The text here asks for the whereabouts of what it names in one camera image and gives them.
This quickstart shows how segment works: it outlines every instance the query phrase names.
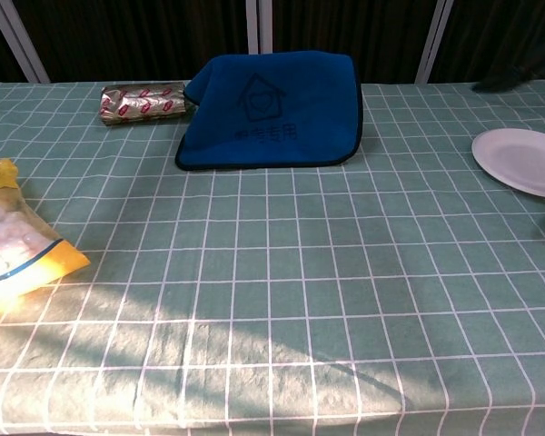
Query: plastic bag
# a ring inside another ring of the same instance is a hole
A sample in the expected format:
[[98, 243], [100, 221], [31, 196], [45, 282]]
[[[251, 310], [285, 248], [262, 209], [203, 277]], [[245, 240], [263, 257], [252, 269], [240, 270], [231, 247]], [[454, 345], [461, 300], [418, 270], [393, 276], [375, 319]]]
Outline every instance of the plastic bag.
[[0, 160], [0, 308], [90, 263], [26, 204], [17, 175]]

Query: red printed label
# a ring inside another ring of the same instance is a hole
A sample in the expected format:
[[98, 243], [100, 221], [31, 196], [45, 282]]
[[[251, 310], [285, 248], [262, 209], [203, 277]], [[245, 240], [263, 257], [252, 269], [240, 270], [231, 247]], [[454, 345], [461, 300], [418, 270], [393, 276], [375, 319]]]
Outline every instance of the red printed label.
[[124, 104], [123, 106], [121, 106], [121, 108], [119, 109], [119, 115], [124, 116], [127, 112], [127, 109], [129, 109], [129, 104]]

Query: tablecloth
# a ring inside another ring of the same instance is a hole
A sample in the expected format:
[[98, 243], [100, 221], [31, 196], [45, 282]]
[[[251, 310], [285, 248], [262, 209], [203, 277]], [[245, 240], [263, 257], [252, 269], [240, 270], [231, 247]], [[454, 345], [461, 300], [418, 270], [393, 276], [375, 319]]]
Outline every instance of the tablecloth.
[[471, 141], [545, 81], [364, 84], [359, 152], [185, 173], [189, 117], [0, 84], [0, 158], [92, 264], [0, 313], [0, 433], [545, 434], [545, 199]]

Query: black object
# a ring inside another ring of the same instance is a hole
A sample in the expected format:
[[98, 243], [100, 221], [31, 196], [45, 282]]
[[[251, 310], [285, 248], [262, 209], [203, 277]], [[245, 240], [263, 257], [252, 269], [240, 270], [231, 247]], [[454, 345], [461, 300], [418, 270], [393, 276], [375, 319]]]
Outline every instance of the black object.
[[481, 80], [472, 87], [476, 93], [503, 93], [530, 80], [545, 79], [545, 41], [534, 47], [520, 65]]

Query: wrapper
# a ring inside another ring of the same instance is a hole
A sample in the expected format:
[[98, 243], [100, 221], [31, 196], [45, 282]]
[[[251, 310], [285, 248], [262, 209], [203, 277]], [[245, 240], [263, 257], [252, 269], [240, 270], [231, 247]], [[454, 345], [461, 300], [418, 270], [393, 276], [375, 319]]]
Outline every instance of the wrapper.
[[120, 84], [101, 92], [101, 120], [106, 125], [182, 116], [191, 105], [183, 82]]
[[90, 263], [27, 205], [17, 175], [0, 160], [0, 309]]

